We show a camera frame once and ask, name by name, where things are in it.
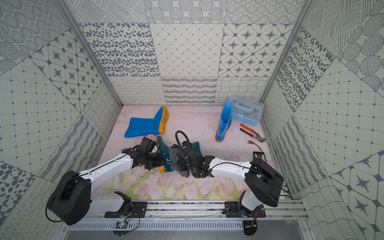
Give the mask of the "green rubber boot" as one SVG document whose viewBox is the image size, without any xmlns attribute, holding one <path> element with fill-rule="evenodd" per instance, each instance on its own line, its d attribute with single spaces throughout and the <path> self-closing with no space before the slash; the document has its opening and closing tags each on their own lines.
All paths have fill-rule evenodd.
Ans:
<svg viewBox="0 0 384 240">
<path fill-rule="evenodd" d="M 170 164 L 170 148 L 166 145 L 166 143 L 163 141 L 162 137 L 157 137 L 157 143 L 159 145 L 159 151 L 163 157 L 163 160 L 165 161 L 164 164 L 164 172 L 172 172 L 173 169 L 171 168 Z M 179 160 L 179 167 L 181 168 L 182 171 L 188 170 L 187 164 L 185 164 L 183 161 Z"/>
</svg>

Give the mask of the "grey microfibre cloth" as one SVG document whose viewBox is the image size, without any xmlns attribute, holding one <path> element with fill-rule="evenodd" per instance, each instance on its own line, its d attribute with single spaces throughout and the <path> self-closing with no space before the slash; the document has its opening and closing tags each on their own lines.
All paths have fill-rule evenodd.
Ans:
<svg viewBox="0 0 384 240">
<path fill-rule="evenodd" d="M 170 148 L 170 164 L 173 171 L 178 172 L 182 177 L 188 178 L 189 177 L 189 171 L 184 170 L 182 171 L 179 167 L 179 157 L 177 156 L 178 149 L 176 147 Z"/>
</svg>

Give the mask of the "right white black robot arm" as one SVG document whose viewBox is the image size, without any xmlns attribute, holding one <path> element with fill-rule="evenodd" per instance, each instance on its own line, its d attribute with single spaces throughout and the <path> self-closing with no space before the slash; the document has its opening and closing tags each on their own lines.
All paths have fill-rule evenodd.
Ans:
<svg viewBox="0 0 384 240">
<path fill-rule="evenodd" d="M 240 207 L 253 211 L 260 205 L 277 207 L 284 177 L 260 158 L 250 162 L 233 162 L 214 156 L 203 156 L 189 142 L 170 150 L 171 165 L 182 176 L 197 179 L 224 177 L 243 181 L 249 190 L 241 194 Z"/>
</svg>

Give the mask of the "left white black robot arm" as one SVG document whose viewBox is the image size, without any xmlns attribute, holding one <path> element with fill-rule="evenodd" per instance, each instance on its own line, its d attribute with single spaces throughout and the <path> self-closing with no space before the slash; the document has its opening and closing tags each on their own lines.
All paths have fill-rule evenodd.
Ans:
<svg viewBox="0 0 384 240">
<path fill-rule="evenodd" d="M 135 167 L 144 167 L 150 171 L 164 163 L 159 144 L 144 137 L 139 145 L 123 149 L 121 154 L 105 163 L 78 173 L 65 173 L 49 197 L 45 212 L 52 212 L 58 217 L 57 222 L 69 226 L 94 214 L 130 218 L 134 215 L 134 204 L 126 194 L 116 191 L 112 195 L 95 197 L 93 191 Z"/>
</svg>

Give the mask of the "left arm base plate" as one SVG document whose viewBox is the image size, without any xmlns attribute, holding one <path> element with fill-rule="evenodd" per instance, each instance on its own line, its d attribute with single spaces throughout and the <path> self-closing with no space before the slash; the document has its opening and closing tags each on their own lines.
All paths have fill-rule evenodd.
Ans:
<svg viewBox="0 0 384 240">
<path fill-rule="evenodd" d="M 104 217 L 111 218 L 144 218 L 148 202 L 125 202 L 116 212 L 106 212 Z"/>
</svg>

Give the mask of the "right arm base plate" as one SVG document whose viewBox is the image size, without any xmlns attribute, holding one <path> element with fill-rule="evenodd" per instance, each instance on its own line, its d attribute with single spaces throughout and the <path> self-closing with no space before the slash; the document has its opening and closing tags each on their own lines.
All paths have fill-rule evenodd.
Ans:
<svg viewBox="0 0 384 240">
<path fill-rule="evenodd" d="M 222 214 L 227 218 L 265 218 L 266 213 L 263 205 L 251 211 L 243 207 L 239 202 L 225 202 Z"/>
</svg>

